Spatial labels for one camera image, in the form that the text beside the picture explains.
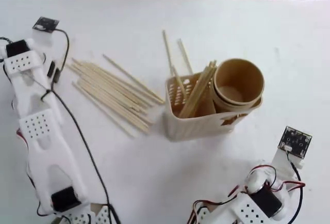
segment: black wire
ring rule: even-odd
[[[46,56],[46,54],[45,53],[43,53],[43,64],[45,64],[45,62],[46,62],[46,59],[47,59],[47,56]]]
[[[69,40],[69,36],[65,32],[65,30],[63,30],[63,29],[55,29],[55,30],[64,33],[65,37],[67,38],[67,50],[65,52],[64,60],[63,60],[63,63],[62,63],[61,69],[60,69],[60,71],[62,72],[63,69],[64,69],[65,62],[67,61],[67,57],[68,57],[68,53],[69,53],[69,48],[70,48],[70,40]]]
[[[43,214],[40,214],[40,213],[39,213],[40,205],[41,205],[41,203],[40,203],[40,201],[39,201],[39,205],[38,205],[38,208],[37,208],[37,215],[40,216],[40,217],[48,216],[48,215],[43,215]]]
[[[7,71],[6,71],[6,68],[5,68],[5,64],[3,64],[2,69],[4,70],[4,73],[5,73],[6,77],[8,78],[8,80],[9,80],[10,83],[11,83],[11,79],[9,78],[8,73],[7,73]]]
[[[294,170],[295,174],[297,175],[297,178],[299,181],[301,181],[301,178],[300,178],[300,175],[299,175],[299,172],[296,168],[296,166],[293,164],[293,162],[289,159],[289,153],[287,152],[287,157],[288,157],[288,161],[290,162],[291,164],[291,167],[292,169]],[[300,209],[301,209],[301,205],[303,203],[303,188],[301,187],[300,188],[300,197],[299,197],[299,204],[298,204],[298,207],[297,207],[297,210],[295,211],[295,214],[294,216],[291,218],[291,220],[288,222],[288,224],[292,224],[294,222],[294,220],[297,218],[299,212],[300,212]]]
[[[12,41],[9,38],[7,38],[7,37],[0,37],[0,40],[5,40],[8,43],[12,43]]]
[[[85,144],[86,150],[87,150],[87,152],[88,152],[88,154],[89,154],[89,157],[90,157],[90,159],[91,159],[91,162],[92,162],[92,164],[93,164],[93,167],[94,167],[94,169],[95,169],[95,171],[96,171],[96,174],[97,174],[97,176],[98,176],[98,178],[99,178],[99,180],[100,180],[100,182],[101,182],[101,184],[102,184],[102,187],[103,187],[103,190],[104,190],[104,193],[105,193],[105,196],[106,196],[110,224],[112,224],[112,220],[111,220],[111,212],[112,212],[112,214],[113,214],[113,217],[114,217],[116,223],[117,223],[117,224],[121,224],[121,222],[120,222],[120,220],[119,220],[119,217],[118,217],[118,215],[117,215],[117,213],[116,213],[114,207],[112,206],[112,204],[110,204],[110,201],[109,201],[109,195],[108,195],[108,190],[107,190],[107,188],[106,188],[106,186],[105,186],[105,184],[104,184],[104,181],[103,181],[102,176],[101,176],[101,174],[100,174],[100,172],[99,172],[99,170],[98,170],[98,168],[97,168],[97,165],[96,165],[96,163],[95,163],[95,160],[94,160],[94,157],[93,157],[93,155],[92,155],[92,152],[91,152],[90,149],[89,149],[89,146],[88,146],[88,144],[87,144],[87,142],[86,142],[86,140],[85,140],[84,135],[82,134],[82,131],[81,131],[81,129],[80,129],[80,126],[79,126],[79,124],[78,124],[76,118],[74,117],[74,115],[72,114],[72,112],[70,111],[70,109],[68,108],[68,106],[65,104],[65,102],[63,101],[63,99],[62,99],[62,98],[61,98],[61,97],[60,97],[60,96],[59,96],[54,90],[47,90],[46,93],[44,94],[44,96],[43,96],[42,98],[44,98],[44,97],[45,97],[48,93],[50,93],[50,92],[52,92],[52,93],[55,95],[55,97],[61,102],[61,104],[63,105],[63,107],[67,110],[67,112],[68,112],[69,115],[71,116],[73,122],[75,123],[75,125],[76,125],[76,127],[77,127],[77,129],[78,129],[78,131],[79,131],[79,134],[80,134],[80,136],[81,136],[82,141],[83,141],[84,144]]]
[[[275,168],[275,167],[272,167],[272,168],[274,169],[275,177],[274,177],[274,181],[273,181],[273,183],[270,185],[270,188],[275,184],[275,182],[276,182],[276,178],[277,178],[276,168]]]
[[[7,41],[9,44],[12,43],[12,41],[11,41],[9,38],[7,38],[7,37],[0,37],[0,40],[5,40],[5,41]]]
[[[65,215],[62,215],[62,219],[63,219],[63,218],[64,218],[64,219],[66,219],[66,220],[68,221],[68,223],[69,223],[69,224],[71,224],[71,221],[70,221],[70,219],[69,219],[69,218],[67,218]]]

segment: cable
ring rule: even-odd
[[[0,37],[0,40],[5,40],[5,41],[7,41],[9,44],[12,43],[12,41],[11,41],[9,38],[7,38],[7,37]]]
[[[290,162],[291,164],[291,167],[292,169],[294,170],[295,174],[297,175],[297,178],[299,181],[301,181],[301,178],[300,178],[300,175],[299,175],[299,172],[296,168],[296,166],[293,164],[293,162],[289,159],[289,153],[287,153],[287,158],[288,158],[288,161]],[[298,207],[297,207],[297,210],[295,211],[295,214],[294,216],[291,218],[291,220],[288,222],[288,224],[292,224],[294,222],[294,220],[297,218],[299,212],[300,212],[300,209],[301,209],[301,205],[303,203],[303,188],[301,187],[300,188],[300,197],[299,197],[299,204],[298,204]]]
[[[7,37],[0,37],[0,40],[5,40],[5,41],[7,41],[9,44],[12,43],[12,41],[11,41],[9,38],[7,38]]]
[[[7,71],[6,71],[5,64],[3,64],[2,69],[4,70],[4,73],[5,73],[6,77],[8,78],[8,80],[9,80],[10,83],[11,83],[11,79],[9,78],[8,73],[7,73]]]
[[[62,72],[63,69],[64,69],[64,65],[65,65],[65,63],[67,61],[67,57],[68,57],[68,53],[69,53],[69,48],[70,48],[70,40],[69,40],[68,34],[63,29],[55,29],[55,30],[64,33],[65,37],[67,38],[67,50],[65,52],[64,60],[63,60],[63,63],[62,63],[61,69],[60,69],[60,71]]]
[[[45,64],[45,62],[46,62],[46,59],[47,59],[47,56],[46,56],[46,54],[45,53],[42,53],[43,54],[43,64]]]
[[[190,215],[190,218],[188,220],[188,223],[191,219],[193,219],[194,217],[196,218],[196,224],[198,224],[198,221],[197,221],[197,216],[198,216],[198,213],[196,211],[196,205],[200,202],[202,203],[206,203],[206,204],[209,204],[209,205],[213,205],[213,206],[220,206],[220,205],[224,205],[226,203],[229,203],[231,201],[233,201],[235,198],[237,197],[237,195],[235,195],[234,197],[232,197],[231,199],[225,201],[225,202],[212,202],[212,201],[209,201],[209,200],[197,200],[193,203],[192,205],[192,215]]]
[[[71,221],[69,218],[67,218],[65,215],[62,215],[62,219],[66,219],[68,221],[69,224],[71,224]]]
[[[274,177],[274,180],[273,180],[272,184],[269,186],[269,187],[271,188],[271,187],[275,184],[275,182],[276,182],[276,178],[277,178],[277,173],[276,173],[276,168],[275,168],[275,167],[273,167],[273,166],[271,166],[271,165],[259,165],[259,166],[253,167],[253,168],[251,169],[249,175],[251,175],[252,172],[253,172],[255,169],[262,168],[262,167],[270,167],[270,168],[272,168],[272,169],[274,170],[275,177]]]
[[[73,122],[75,123],[75,125],[76,125],[76,127],[77,127],[77,129],[78,129],[78,131],[79,131],[79,134],[80,134],[80,136],[81,136],[81,139],[82,139],[83,143],[85,144],[86,150],[87,150],[87,152],[88,152],[88,154],[89,154],[89,157],[90,157],[90,159],[91,159],[91,162],[92,162],[92,164],[93,164],[93,167],[94,167],[94,169],[95,169],[95,171],[96,171],[96,174],[97,174],[97,176],[98,176],[98,178],[99,178],[99,180],[100,180],[100,182],[101,182],[101,184],[102,184],[102,187],[103,187],[104,193],[105,193],[105,195],[106,195],[106,200],[107,200],[107,207],[108,207],[108,214],[109,214],[109,221],[110,221],[110,224],[112,224],[112,220],[111,220],[111,212],[112,212],[112,214],[113,214],[113,217],[114,217],[116,223],[117,223],[117,224],[120,224],[121,222],[120,222],[120,220],[119,220],[119,217],[118,217],[116,211],[114,210],[114,207],[112,206],[112,204],[110,204],[110,201],[109,201],[109,195],[108,195],[108,190],[107,190],[107,188],[106,188],[106,186],[105,186],[105,184],[104,184],[104,181],[103,181],[103,179],[102,179],[102,176],[101,176],[101,174],[100,174],[100,172],[99,172],[99,170],[98,170],[98,168],[97,168],[97,165],[96,165],[96,163],[95,163],[94,157],[93,157],[93,155],[92,155],[92,153],[91,153],[91,151],[90,151],[90,149],[89,149],[89,146],[88,146],[88,144],[87,144],[87,142],[86,142],[86,140],[85,140],[84,135],[82,134],[82,131],[81,131],[81,129],[80,129],[80,126],[79,126],[79,124],[78,124],[76,118],[74,117],[74,115],[72,114],[72,112],[70,111],[70,109],[68,108],[68,106],[65,104],[65,102],[63,101],[63,99],[62,99],[62,98],[61,98],[61,97],[60,97],[55,91],[53,91],[53,90],[47,90],[47,91],[46,91],[46,94],[48,94],[48,93],[50,93],[50,92],[52,92],[52,93],[55,95],[55,97],[61,102],[61,104],[63,105],[63,107],[67,110],[67,112],[68,112],[69,115],[71,116]]]
[[[271,190],[272,190],[273,192],[278,192],[278,191],[280,191],[280,190],[283,188],[283,186],[284,186],[285,184],[296,184],[296,185],[298,185],[298,186],[296,186],[296,187],[294,187],[294,188],[292,188],[292,189],[290,189],[290,190],[288,190],[288,191],[291,191],[291,190],[294,190],[294,189],[296,189],[296,188],[300,188],[300,187],[305,187],[305,186],[306,186],[306,184],[303,183],[303,182],[286,180],[286,181],[283,181],[283,182],[282,182],[282,184],[280,185],[279,188],[277,188],[277,189],[271,189]]]
[[[40,214],[40,213],[39,213],[40,205],[41,205],[41,203],[40,203],[40,201],[39,201],[39,205],[38,205],[38,208],[37,208],[37,215],[40,216],[40,217],[48,216],[48,215],[43,215],[43,214]]]

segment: beige plastic basket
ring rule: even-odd
[[[200,74],[181,77],[187,96],[190,95]],[[248,110],[216,113],[210,90],[206,89],[194,115],[195,117],[181,119],[177,116],[184,104],[185,100],[176,78],[168,79],[166,82],[164,123],[167,136],[171,140],[188,140],[230,132],[238,122],[262,104],[262,98]]]

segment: white table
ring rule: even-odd
[[[164,135],[163,107],[152,111],[156,124],[149,136],[128,138],[72,87],[76,75],[64,71],[56,90],[80,123],[123,224],[186,223],[194,200],[224,199],[258,159],[271,161],[286,125],[313,135],[301,171],[307,186],[296,223],[326,222],[329,1],[1,0],[0,9],[1,36],[31,37],[31,27],[41,15],[59,19],[58,28],[71,37],[70,56],[94,60],[116,72],[100,56],[106,53],[163,97],[170,75],[164,28],[180,74],[187,74],[187,69],[178,38],[195,72],[210,60],[231,57],[249,59],[262,70],[264,103],[234,132],[178,143]],[[54,33],[53,39],[54,46],[46,51],[49,61],[52,55],[61,58],[65,47],[62,34]],[[15,136],[13,90],[2,73],[0,87],[0,222],[46,223],[35,215],[37,200],[25,174],[26,150]],[[62,113],[63,132],[89,196],[93,202],[105,202],[78,132],[63,108]],[[298,198],[296,192],[292,214]]]

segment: stacked paper cup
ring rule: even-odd
[[[261,99],[265,83],[250,61],[229,59],[221,63],[211,81],[211,96],[218,113],[243,111]]]

